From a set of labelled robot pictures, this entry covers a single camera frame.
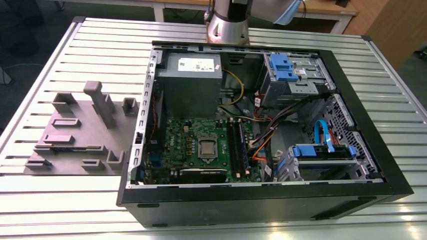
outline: metal table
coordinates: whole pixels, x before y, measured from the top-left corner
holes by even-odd
[[[337,220],[145,230],[116,207],[118,176],[22,175],[57,92],[77,100],[85,81],[102,81],[113,101],[142,91],[152,40],[204,42],[205,27],[76,18],[0,137],[0,236],[60,239],[343,239],[420,240],[427,236],[427,119],[375,45],[359,36],[250,29],[258,46],[332,50],[415,194]]]

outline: black case frame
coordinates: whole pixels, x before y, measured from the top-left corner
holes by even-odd
[[[180,51],[186,51],[185,46],[197,46],[198,51],[210,46],[248,51],[317,53],[380,171],[377,177],[384,183],[126,189],[126,161],[116,204],[126,207],[144,227],[336,219],[375,203],[392,202],[413,193],[331,51],[162,41],[153,41],[152,45],[161,46],[160,49],[178,45],[184,47]],[[258,207],[264,208],[262,211],[252,209]]]

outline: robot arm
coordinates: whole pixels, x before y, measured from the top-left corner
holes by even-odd
[[[244,45],[248,43],[248,16],[287,25],[303,0],[216,0],[208,12],[209,43]]]

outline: power supply label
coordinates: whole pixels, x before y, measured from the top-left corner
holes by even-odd
[[[177,71],[214,72],[213,67],[213,59],[209,58],[180,58],[177,60]]]

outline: floor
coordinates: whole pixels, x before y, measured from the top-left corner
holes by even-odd
[[[0,134],[38,76],[41,71],[41,66],[38,65],[44,65],[48,61],[74,16],[140,21],[154,20],[153,10],[149,7],[66,2],[64,5],[65,10],[60,12],[56,10],[52,1],[38,0],[37,4],[45,21],[42,26],[30,29],[38,43],[37,53],[30,57],[17,58],[10,56],[0,46],[0,66],[6,68],[8,66],[17,65],[5,70],[13,79],[12,85],[5,86],[0,84]],[[1,1],[0,14],[6,10],[8,8]],[[180,11],[181,10],[165,9],[164,20],[174,23],[204,23],[202,11]],[[270,22],[254,18],[249,19],[249,27],[264,29],[276,28]],[[427,107],[427,94],[424,94],[427,92],[427,84],[424,84],[427,81],[427,60],[420,60],[413,55],[397,72],[420,103]]]

